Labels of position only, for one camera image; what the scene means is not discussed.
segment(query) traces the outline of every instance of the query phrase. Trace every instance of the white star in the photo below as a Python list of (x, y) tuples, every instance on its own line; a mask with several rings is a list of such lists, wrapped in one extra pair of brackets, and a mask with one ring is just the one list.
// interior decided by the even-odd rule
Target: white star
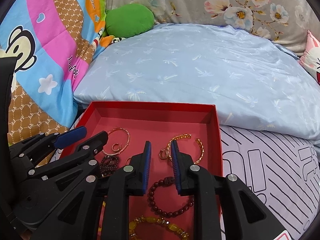
[(55, 88), (58, 83), (56, 81), (53, 81), (53, 76), (50, 74), (46, 78), (39, 78), (40, 87), (38, 89), (39, 93), (45, 92), (47, 95), (51, 94), (51, 91), (53, 88)]

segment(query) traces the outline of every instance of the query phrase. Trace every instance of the yellow beaded bracelet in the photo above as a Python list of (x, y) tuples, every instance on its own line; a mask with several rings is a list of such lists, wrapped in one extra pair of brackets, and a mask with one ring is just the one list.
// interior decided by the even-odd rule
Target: yellow beaded bracelet
[(142, 222), (157, 223), (163, 227), (167, 227), (170, 231), (179, 235), (181, 239), (188, 240), (189, 234), (186, 231), (184, 231), (184, 229), (179, 228), (176, 224), (172, 224), (168, 220), (165, 220), (163, 218), (144, 217), (144, 216), (141, 216), (139, 218), (135, 218), (133, 221), (131, 221), (129, 223), (130, 240), (141, 240), (138, 238), (138, 236), (134, 230), (135, 230), (137, 224), (142, 223)]

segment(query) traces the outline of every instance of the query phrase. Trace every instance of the blue fabric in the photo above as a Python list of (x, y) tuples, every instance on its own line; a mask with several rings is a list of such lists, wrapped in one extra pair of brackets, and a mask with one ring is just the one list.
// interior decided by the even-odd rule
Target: blue fabric
[(271, 41), (231, 26), (157, 25), (107, 47), (74, 93), (80, 103), (215, 104), (220, 124), (320, 143), (320, 86)]

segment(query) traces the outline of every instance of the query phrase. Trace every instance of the green pillow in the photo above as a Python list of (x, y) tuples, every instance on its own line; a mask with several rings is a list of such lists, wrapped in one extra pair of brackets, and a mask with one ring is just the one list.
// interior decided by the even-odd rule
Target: green pillow
[(153, 13), (144, 5), (131, 3), (107, 11), (106, 29), (109, 35), (130, 38), (153, 27)]

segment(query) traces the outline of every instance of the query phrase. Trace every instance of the red tray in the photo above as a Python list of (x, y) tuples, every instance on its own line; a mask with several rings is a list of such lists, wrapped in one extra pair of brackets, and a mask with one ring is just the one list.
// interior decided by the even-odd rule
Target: red tray
[[(165, 148), (170, 139), (180, 134), (192, 134), (191, 139), (178, 140), (179, 150), (190, 154), (196, 161), (200, 156), (200, 148), (196, 138), (200, 138), (204, 145), (204, 157), (199, 163), (212, 174), (222, 176), (222, 154), (219, 123), (214, 105), (180, 104), (180, 103), (153, 103), (153, 102), (92, 102), (85, 111), (76, 127), (85, 126), (87, 136), (84, 140), (101, 132), (122, 127), (129, 131), (131, 140), (129, 146), (120, 157), (119, 166), (132, 155), (143, 152), (145, 141), (152, 146), (149, 187), (164, 177), (173, 176), (172, 164), (169, 160), (161, 160), (159, 151)], [(114, 143), (127, 142), (124, 131), (116, 131), (109, 136), (104, 150), (111, 153)], [(72, 145), (63, 150), (61, 157), (69, 155), (75, 149)], [(101, 161), (103, 152), (96, 155)], [(129, 220), (135, 217), (155, 216), (147, 202), (148, 196), (130, 197)], [(155, 201), (159, 208), (166, 212), (174, 212), (185, 205), (188, 197), (177, 194), (175, 186), (159, 187), (155, 191)], [(193, 208), (176, 218), (168, 219), (185, 229), (193, 239)], [(173, 233), (157, 225), (143, 223), (137, 225), (136, 233), (141, 239), (167, 240), (178, 239)]]

